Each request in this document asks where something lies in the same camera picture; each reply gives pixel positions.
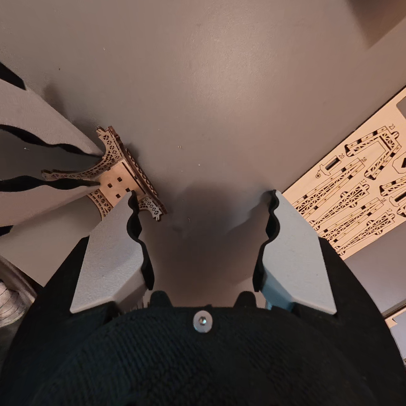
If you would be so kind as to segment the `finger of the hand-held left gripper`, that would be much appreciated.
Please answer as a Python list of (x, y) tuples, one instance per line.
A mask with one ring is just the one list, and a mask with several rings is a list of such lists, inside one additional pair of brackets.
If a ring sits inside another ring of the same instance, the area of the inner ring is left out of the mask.
[(0, 181), (0, 226), (13, 227), (99, 189), (90, 180), (40, 180), (19, 176)]
[(28, 143), (57, 146), (82, 155), (101, 155), (88, 137), (35, 92), (4, 80), (0, 83), (1, 129)]

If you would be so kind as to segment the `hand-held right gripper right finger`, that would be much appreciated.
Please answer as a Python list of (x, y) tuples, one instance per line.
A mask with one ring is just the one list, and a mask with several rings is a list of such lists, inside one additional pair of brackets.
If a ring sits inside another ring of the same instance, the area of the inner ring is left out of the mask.
[(277, 190), (270, 191), (268, 239), (261, 245), (252, 276), (265, 308), (292, 311), (301, 304), (327, 314), (337, 312), (319, 237)]

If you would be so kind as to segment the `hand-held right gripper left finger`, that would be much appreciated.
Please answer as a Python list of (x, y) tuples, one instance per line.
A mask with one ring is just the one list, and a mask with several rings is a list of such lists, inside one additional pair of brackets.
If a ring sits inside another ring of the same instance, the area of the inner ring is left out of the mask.
[(144, 307), (155, 277), (141, 231), (137, 194), (130, 191), (89, 236), (71, 313), (109, 302), (122, 313)]

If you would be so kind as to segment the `wooden tower base model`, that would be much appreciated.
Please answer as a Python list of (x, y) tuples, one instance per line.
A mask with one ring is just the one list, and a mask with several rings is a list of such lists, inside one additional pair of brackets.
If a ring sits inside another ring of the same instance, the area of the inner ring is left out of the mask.
[(148, 211), (156, 221), (167, 214), (164, 204), (141, 167), (124, 146), (112, 126), (96, 128), (98, 138), (103, 142), (105, 153), (93, 167), (81, 172), (42, 170), (47, 181), (60, 179), (88, 180), (99, 183), (99, 188), (88, 194), (99, 210), (103, 220), (123, 197), (131, 191), (137, 195), (139, 210)]

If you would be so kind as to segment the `grey desk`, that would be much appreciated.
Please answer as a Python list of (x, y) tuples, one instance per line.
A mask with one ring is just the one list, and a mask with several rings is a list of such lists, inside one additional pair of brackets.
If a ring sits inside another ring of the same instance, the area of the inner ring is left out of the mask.
[(168, 210), (155, 289), (233, 304), (284, 191), (405, 85), (405, 1), (1, 1), (1, 62)]

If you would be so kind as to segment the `wooden sheet with tower parts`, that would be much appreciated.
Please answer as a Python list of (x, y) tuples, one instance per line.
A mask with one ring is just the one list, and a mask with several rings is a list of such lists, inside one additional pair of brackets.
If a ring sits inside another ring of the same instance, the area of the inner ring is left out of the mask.
[(406, 220), (403, 88), (283, 196), (345, 260)]

